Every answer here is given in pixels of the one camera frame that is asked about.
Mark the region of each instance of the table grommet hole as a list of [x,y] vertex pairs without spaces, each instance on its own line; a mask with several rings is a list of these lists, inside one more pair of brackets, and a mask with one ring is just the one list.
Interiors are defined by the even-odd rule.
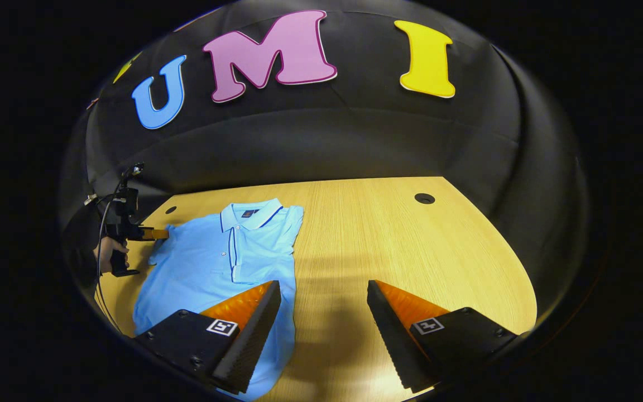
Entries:
[[421,204],[433,204],[436,202],[436,199],[431,194],[426,193],[418,193],[414,198]]

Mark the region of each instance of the light blue polo shirt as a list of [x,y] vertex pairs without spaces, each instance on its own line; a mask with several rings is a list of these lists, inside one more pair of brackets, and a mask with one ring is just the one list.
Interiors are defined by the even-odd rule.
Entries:
[[230,204],[220,214],[168,226],[148,263],[156,265],[133,308],[136,335],[175,311],[204,311],[269,280],[278,280],[281,303],[245,394],[255,400],[275,384],[294,349],[293,244],[303,209],[278,199]]

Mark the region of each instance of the person's hand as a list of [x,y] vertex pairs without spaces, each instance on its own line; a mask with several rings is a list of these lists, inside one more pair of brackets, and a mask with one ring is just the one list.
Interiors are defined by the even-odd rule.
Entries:
[[[128,249],[125,247],[128,244],[128,242],[123,242],[123,244],[120,244],[119,242],[111,239],[110,237],[104,237],[100,241],[100,273],[103,272],[111,272],[113,270],[113,267],[111,266],[111,255],[113,255],[113,250],[118,250],[120,252],[123,252],[123,254],[126,255],[126,268],[130,267],[131,265],[128,264]],[[94,257],[98,257],[98,245],[96,248],[93,250],[94,251]]]

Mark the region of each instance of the blue letter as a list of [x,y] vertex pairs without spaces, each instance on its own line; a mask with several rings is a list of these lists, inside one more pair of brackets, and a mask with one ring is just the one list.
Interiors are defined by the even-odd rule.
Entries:
[[159,129],[174,119],[185,99],[183,89],[183,77],[180,72],[180,64],[185,61],[185,55],[177,57],[160,69],[160,75],[165,76],[165,84],[168,87],[168,103],[162,109],[153,107],[153,100],[150,94],[150,84],[153,77],[149,76],[133,90],[133,100],[136,101],[136,112],[143,127],[149,130]]

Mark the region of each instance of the black cable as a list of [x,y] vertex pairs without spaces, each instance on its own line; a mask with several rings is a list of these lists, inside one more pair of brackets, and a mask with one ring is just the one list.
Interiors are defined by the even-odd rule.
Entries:
[[100,295],[98,293],[98,288],[96,288],[96,291],[94,292],[94,300],[96,300],[96,303],[98,303],[98,305],[103,305],[103,303],[100,302]]
[[105,309],[105,312],[106,312],[106,313],[108,314],[108,316],[110,317],[111,322],[113,323],[113,325],[114,325],[114,326],[116,326],[116,329],[118,330],[118,332],[120,332],[120,333],[122,334],[122,333],[123,333],[123,331],[121,331],[121,329],[118,327],[118,324],[116,323],[116,320],[114,320],[113,315],[110,313],[110,311],[108,311],[108,306],[106,306],[106,305],[105,305],[105,299],[104,299],[104,297],[103,297],[103,288],[102,288],[102,287],[100,287],[100,244],[101,244],[101,243],[102,243],[102,241],[103,241],[103,228],[104,228],[104,226],[105,226],[105,216],[108,214],[108,209],[110,208],[111,203],[113,203],[113,200],[108,201],[108,204],[105,206],[105,211],[104,211],[104,213],[103,213],[103,219],[100,221],[100,229],[99,229],[99,247],[98,247],[98,257],[97,257],[97,262],[96,262],[96,265],[97,265],[96,280],[97,280],[97,282],[98,282],[98,290],[99,290],[99,293],[100,293],[100,294],[99,294],[99,295],[100,295],[100,302],[102,302],[103,307],[104,307],[104,309]]
[[115,193],[110,193],[110,194],[108,194],[108,195],[106,195],[106,196],[104,196],[104,197],[99,198],[99,199],[96,201],[96,205],[98,205],[98,204],[99,204],[101,201],[103,201],[104,199],[107,199],[107,198],[109,198],[109,197],[111,197],[111,196],[113,196],[113,195],[115,195]]
[[115,193],[117,193],[117,192],[118,192],[118,188],[120,188],[120,186],[121,186],[122,184],[123,184],[123,178],[121,178],[120,180],[118,180],[118,184],[116,185],[116,189],[115,189],[115,190],[113,190],[113,194],[115,194]]

